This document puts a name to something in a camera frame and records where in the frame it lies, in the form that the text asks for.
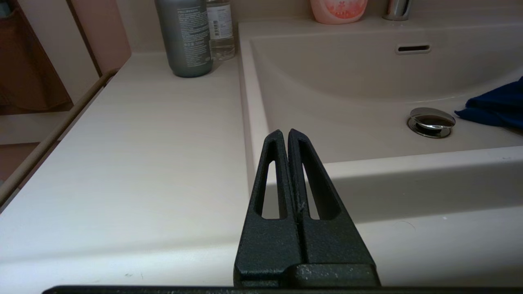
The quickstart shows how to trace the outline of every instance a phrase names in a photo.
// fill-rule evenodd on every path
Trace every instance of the white countertop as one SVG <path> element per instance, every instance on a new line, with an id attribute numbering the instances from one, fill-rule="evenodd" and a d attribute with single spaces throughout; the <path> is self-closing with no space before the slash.
<path id="1" fill-rule="evenodd" d="M 134 54 L 0 214 L 0 293 L 232 285 L 250 193 L 239 86 L 237 60 L 188 80 Z M 521 286 L 521 211 L 357 227 L 383 285 Z"/>

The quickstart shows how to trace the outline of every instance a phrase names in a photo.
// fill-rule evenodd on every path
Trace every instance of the gray bottle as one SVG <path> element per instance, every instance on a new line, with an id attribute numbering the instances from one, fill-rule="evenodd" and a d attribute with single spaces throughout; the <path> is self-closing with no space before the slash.
<path id="1" fill-rule="evenodd" d="M 173 73 L 197 77 L 212 69 L 206 0 L 155 0 Z"/>

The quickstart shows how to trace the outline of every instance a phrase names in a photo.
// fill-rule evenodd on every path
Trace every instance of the pink wall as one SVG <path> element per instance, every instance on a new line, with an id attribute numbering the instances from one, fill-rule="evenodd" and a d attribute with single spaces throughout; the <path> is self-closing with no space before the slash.
<path id="1" fill-rule="evenodd" d="M 131 56 L 116 0 L 72 0 L 85 35 L 103 73 Z"/>

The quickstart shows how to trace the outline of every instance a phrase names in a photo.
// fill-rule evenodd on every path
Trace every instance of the shampoo bottle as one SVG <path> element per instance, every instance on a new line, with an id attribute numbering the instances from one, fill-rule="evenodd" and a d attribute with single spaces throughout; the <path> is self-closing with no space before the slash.
<path id="1" fill-rule="evenodd" d="M 212 69 L 206 0 L 155 0 L 173 73 L 196 77 Z"/>
<path id="2" fill-rule="evenodd" d="M 340 25 L 360 19 L 367 0 L 311 0 L 311 7 L 317 22 Z"/>

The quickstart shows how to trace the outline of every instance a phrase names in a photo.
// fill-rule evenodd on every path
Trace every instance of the bottle label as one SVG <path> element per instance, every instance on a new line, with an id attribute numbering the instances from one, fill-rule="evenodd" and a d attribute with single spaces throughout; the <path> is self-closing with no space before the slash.
<path id="1" fill-rule="evenodd" d="M 348 19 L 363 13 L 367 0 L 323 0 L 323 3 L 335 17 Z"/>
<path id="2" fill-rule="evenodd" d="M 206 42 L 209 35 L 207 12 L 198 6 L 177 11 L 187 67 L 207 64 L 211 60 L 209 43 Z"/>
<path id="3" fill-rule="evenodd" d="M 232 37 L 231 5 L 207 7 L 211 40 L 228 39 Z"/>

